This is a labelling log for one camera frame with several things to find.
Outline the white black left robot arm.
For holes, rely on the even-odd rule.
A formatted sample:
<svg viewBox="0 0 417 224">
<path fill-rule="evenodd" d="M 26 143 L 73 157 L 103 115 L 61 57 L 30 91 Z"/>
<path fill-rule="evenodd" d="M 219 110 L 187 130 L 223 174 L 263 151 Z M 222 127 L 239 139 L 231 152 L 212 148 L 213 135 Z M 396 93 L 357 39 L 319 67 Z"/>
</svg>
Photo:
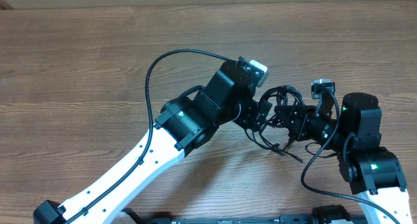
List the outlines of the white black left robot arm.
<svg viewBox="0 0 417 224">
<path fill-rule="evenodd" d="M 209 83 L 168 101 L 138 144 L 110 170 L 63 203 L 44 201 L 35 223 L 111 223 L 157 176 L 210 141 L 220 125 L 254 124 L 255 90 L 268 76 L 255 60 L 224 62 Z"/>
</svg>

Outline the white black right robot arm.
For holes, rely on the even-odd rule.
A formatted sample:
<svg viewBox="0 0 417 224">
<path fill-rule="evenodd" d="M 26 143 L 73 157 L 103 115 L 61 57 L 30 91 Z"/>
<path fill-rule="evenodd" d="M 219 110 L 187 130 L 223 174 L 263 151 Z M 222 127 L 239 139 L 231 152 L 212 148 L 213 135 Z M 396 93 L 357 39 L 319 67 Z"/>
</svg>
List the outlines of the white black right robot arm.
<svg viewBox="0 0 417 224">
<path fill-rule="evenodd" d="M 313 96 L 319 101 L 317 106 L 279 105 L 274 110 L 291 139 L 320 145 L 302 171 L 302 185 L 314 193 L 357 202 L 368 223 L 412 223 L 401 164 L 393 152 L 381 146 L 382 110 L 377 97 L 353 92 L 339 104 L 332 91 Z M 324 150 L 335 152 L 351 194 L 306 183 L 308 169 Z"/>
</svg>

